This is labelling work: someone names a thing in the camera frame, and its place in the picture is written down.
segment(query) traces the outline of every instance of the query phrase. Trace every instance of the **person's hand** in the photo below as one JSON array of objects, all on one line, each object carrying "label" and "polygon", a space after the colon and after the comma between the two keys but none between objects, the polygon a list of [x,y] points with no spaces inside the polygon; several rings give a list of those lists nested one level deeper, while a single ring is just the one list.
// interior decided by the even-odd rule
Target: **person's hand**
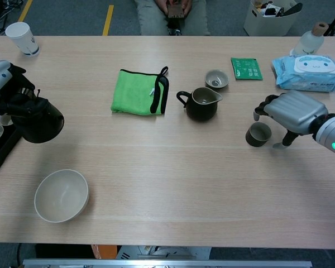
[{"label": "person's hand", "polygon": [[191,10],[192,0],[182,0],[181,5],[184,10],[184,16],[186,17]]},{"label": "person's hand", "polygon": [[168,15],[168,6],[166,4],[166,0],[155,0],[155,3],[165,13],[165,15]]}]

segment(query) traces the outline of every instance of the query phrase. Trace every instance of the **green towel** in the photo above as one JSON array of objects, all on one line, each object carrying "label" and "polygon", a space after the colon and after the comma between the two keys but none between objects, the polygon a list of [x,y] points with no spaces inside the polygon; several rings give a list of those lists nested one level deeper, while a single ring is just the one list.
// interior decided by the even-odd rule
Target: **green towel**
[{"label": "green towel", "polygon": [[112,112],[141,116],[164,114],[169,91],[169,81],[164,76],[167,71],[168,67],[164,67],[160,74],[120,70],[111,106]]}]

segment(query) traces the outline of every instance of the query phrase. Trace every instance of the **white bin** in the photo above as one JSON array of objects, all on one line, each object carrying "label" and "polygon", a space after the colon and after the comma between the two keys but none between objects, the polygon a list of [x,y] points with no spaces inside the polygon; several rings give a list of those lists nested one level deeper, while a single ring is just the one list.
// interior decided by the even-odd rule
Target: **white bin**
[{"label": "white bin", "polygon": [[[273,0],[273,5],[284,7],[287,11],[296,5],[294,0]],[[250,3],[244,28],[249,36],[284,36],[299,16],[299,12],[285,17],[263,17]]]}]

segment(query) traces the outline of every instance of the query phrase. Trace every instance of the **white bottle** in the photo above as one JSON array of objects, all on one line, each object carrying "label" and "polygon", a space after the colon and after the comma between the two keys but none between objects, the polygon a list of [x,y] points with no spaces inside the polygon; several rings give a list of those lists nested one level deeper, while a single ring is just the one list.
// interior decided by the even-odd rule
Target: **white bottle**
[{"label": "white bottle", "polygon": [[302,35],[292,55],[315,54],[324,43],[324,33],[329,28],[325,22],[318,22],[311,31]]}]

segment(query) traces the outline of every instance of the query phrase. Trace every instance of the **bottle cap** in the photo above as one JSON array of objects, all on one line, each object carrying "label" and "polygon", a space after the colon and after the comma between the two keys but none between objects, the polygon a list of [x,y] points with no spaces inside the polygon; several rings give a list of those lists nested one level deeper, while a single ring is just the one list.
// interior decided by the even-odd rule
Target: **bottle cap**
[{"label": "bottle cap", "polygon": [[326,22],[317,22],[312,29],[312,34],[315,36],[323,36],[328,28],[329,25]]}]

